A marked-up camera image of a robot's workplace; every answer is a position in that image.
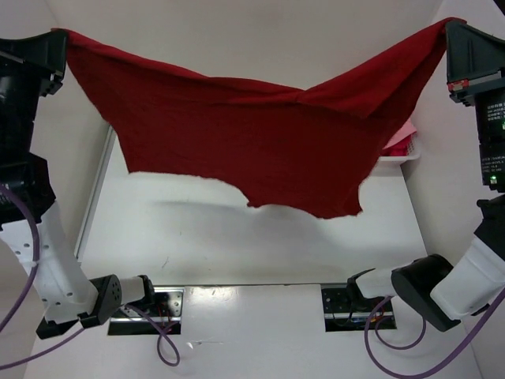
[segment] red cloth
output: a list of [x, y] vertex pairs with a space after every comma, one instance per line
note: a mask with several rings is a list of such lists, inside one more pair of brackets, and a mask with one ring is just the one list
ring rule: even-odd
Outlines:
[[449, 20], [306, 91], [206, 77], [75, 32], [67, 58], [117, 132], [130, 172], [217, 178], [249, 206], [329, 219], [360, 212], [359, 185], [412, 114], [445, 51]]

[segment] purple cable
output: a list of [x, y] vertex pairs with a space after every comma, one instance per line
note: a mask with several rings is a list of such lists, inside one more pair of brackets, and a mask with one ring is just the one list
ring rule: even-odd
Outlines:
[[[32, 232], [32, 244], [33, 244], [33, 261], [36, 263], [35, 266], [33, 266], [32, 270], [30, 271], [30, 275], [28, 275], [28, 280], [26, 281], [26, 284], [24, 285], [23, 291], [19, 295], [19, 298], [15, 301], [13, 307], [10, 309], [10, 311], [7, 313], [6, 317], [2, 320], [0, 323], [0, 333], [2, 330], [7, 326], [9, 321], [13, 318], [14, 314], [17, 312], [19, 307], [21, 306], [21, 303], [26, 299], [26, 296], [28, 295], [28, 292], [30, 291], [30, 288], [32, 288], [33, 282], [35, 280], [35, 276], [37, 274], [37, 269], [38, 269], [38, 262], [40, 258], [40, 238], [39, 238], [39, 230], [37, 229], [37, 223], [35, 219], [33, 218], [32, 213], [26, 206], [26, 204], [18, 197], [16, 194], [5, 187], [3, 184], [0, 184], [0, 194], [5, 196], [9, 201], [11, 201], [14, 205], [17, 206], [17, 208], [20, 210], [20, 212], [23, 214], [25, 217], [26, 221], [28, 222], [28, 225], [30, 226], [30, 231]], [[34, 359], [37, 359], [39, 357], [42, 357], [43, 355], [49, 354], [52, 351], [58, 349], [60, 346], [64, 345], [65, 343], [69, 342], [70, 340], [73, 340], [75, 337], [79, 336], [84, 329], [80, 329], [71, 336], [65, 338], [62, 342], [55, 344], [53, 347], [50, 347], [44, 351], [41, 351], [40, 353], [34, 354], [30, 357], [20, 359], [19, 361], [15, 361], [12, 363], [7, 363], [6, 365], [1, 365], [0, 366], [0, 371], [2, 370], [7, 370], [7, 369], [12, 369], [13, 367], [23, 365], [27, 362], [30, 362]]]
[[28, 275], [28, 280], [26, 281], [26, 284], [23, 287], [23, 291], [21, 291], [21, 294], [19, 295], [19, 298], [15, 301], [13, 307], [10, 309], [10, 311], [7, 313], [5, 318], [0, 322], [0, 333], [3, 331], [3, 329], [7, 326], [9, 321], [13, 318], [14, 314], [17, 312], [19, 307], [21, 306], [21, 303], [26, 299], [28, 296], [28, 292], [30, 291], [30, 288], [32, 288], [33, 282], [35, 280], [35, 277], [37, 275], [37, 269], [38, 269], [38, 262], [40, 258], [40, 238], [39, 238], [39, 230], [37, 229], [37, 223], [35, 222], [35, 219], [33, 218], [32, 213], [26, 206], [26, 204], [18, 197], [16, 194], [11, 191], [10, 189], [7, 189], [3, 184], [0, 184], [0, 194], [5, 196], [9, 201], [11, 201], [14, 205], [17, 206], [17, 208], [20, 210], [20, 212], [23, 214], [25, 219], [28, 221], [28, 225], [30, 226], [30, 231], [32, 232], [32, 239], [33, 239], [33, 261], [36, 263], [35, 266], [32, 267], [32, 270], [30, 271], [30, 275]]
[[389, 320], [389, 319], [391, 319], [391, 316], [383, 317], [383, 318], [381, 318], [380, 320], [378, 320], [376, 322], [376, 336], [377, 336], [377, 338], [379, 339], [379, 341], [383, 345], [386, 345], [390, 349], [393, 349], [393, 350], [409, 350], [409, 349], [411, 349], [413, 347], [416, 347], [423, 340], [423, 338], [425, 337], [425, 334], [426, 334], [426, 319], [423, 317], [423, 329], [421, 330], [421, 334], [418, 336], [417, 340], [413, 341], [410, 345], [406, 345], [406, 346], [391, 345], [390, 343], [384, 341], [384, 339], [379, 334], [380, 324], [382, 324], [383, 321], [386, 321], [386, 320]]
[[16, 366], [19, 366], [19, 365], [24, 365], [27, 362], [30, 362], [30, 361], [32, 361], [34, 359], [37, 359], [37, 358], [40, 358], [43, 355], [49, 354], [52, 351], [55, 351], [59, 347], [63, 346], [65, 343], [67, 343], [67, 342], [73, 340], [74, 338], [76, 338], [77, 336], [79, 336], [83, 331], [84, 331], [84, 329], [79, 329], [77, 332], [75, 332], [71, 336], [68, 336], [67, 338], [65, 338], [62, 342], [56, 343], [54, 346], [51, 346], [48, 349], [46, 349], [44, 351], [41, 351], [40, 353], [31, 355], [31, 356], [29, 356], [27, 358], [20, 359], [19, 361], [15, 361], [15, 362], [12, 362], [12, 363], [7, 363], [6, 365], [2, 365], [2, 366], [0, 366], [0, 371], [7, 370], [7, 369], [12, 369], [13, 367], [16, 367]]
[[382, 302], [380, 302], [374, 310], [370, 313], [365, 325], [365, 347], [368, 352], [368, 356], [372, 360], [372, 362], [379, 367], [380, 370], [385, 372], [387, 375], [391, 377], [396, 377], [397, 379], [425, 379], [426, 377], [431, 377], [435, 373], [441, 371], [444, 367], [446, 367], [449, 363], [455, 360], [455, 358], [461, 354], [465, 347], [467, 347], [470, 342], [472, 342], [473, 338], [478, 334], [478, 332], [482, 329], [485, 323], [489, 320], [493, 313], [495, 313], [498, 306], [505, 299], [505, 288], [499, 293], [499, 295], [495, 298], [492, 304], [489, 306], [488, 310], [482, 315], [479, 321], [475, 324], [472, 331], [468, 333], [468, 335], [463, 339], [463, 341], [438, 365], [433, 367], [432, 369], [425, 371], [423, 373], [418, 373], [416, 375], [401, 375], [400, 373], [395, 373], [386, 367], [382, 366], [379, 361], [377, 361], [376, 357], [372, 353], [372, 349], [370, 348], [370, 341], [368, 340], [368, 331], [370, 330], [370, 324], [372, 323], [373, 315], [375, 315], [384, 304], [391, 300], [391, 296], [386, 297]]
[[[156, 329], [156, 331], [159, 333], [158, 344], [157, 344], [156, 350], [158, 351], [158, 356], [163, 361], [163, 363], [165, 363], [166, 365], [168, 365], [170, 367], [178, 366], [179, 363], [181, 362], [181, 355], [179, 354], [179, 350], [177, 349], [175, 344], [172, 342], [170, 337], [166, 334], [168, 329], [170, 329], [173, 326], [173, 324], [171, 324], [171, 323], [168, 324], [168, 326], [165, 328], [165, 330], [163, 330], [158, 326], [158, 324], [156, 324], [156, 322], [152, 318], [149, 317], [149, 315], [147, 315], [145, 312], [142, 312], [141, 310], [139, 310], [135, 306], [126, 305], [125, 308], [130, 308], [132, 311], [137, 312], [139, 315], [141, 315], [143, 318], [145, 318], [149, 322], [149, 324], [151, 324], [152, 327], [154, 329]], [[172, 349], [174, 349], [175, 362], [169, 362], [165, 359], [165, 357], [163, 357], [163, 354], [161, 352], [161, 339], [162, 338], [164, 338], [165, 341], [168, 342], [168, 344], [172, 347]]]

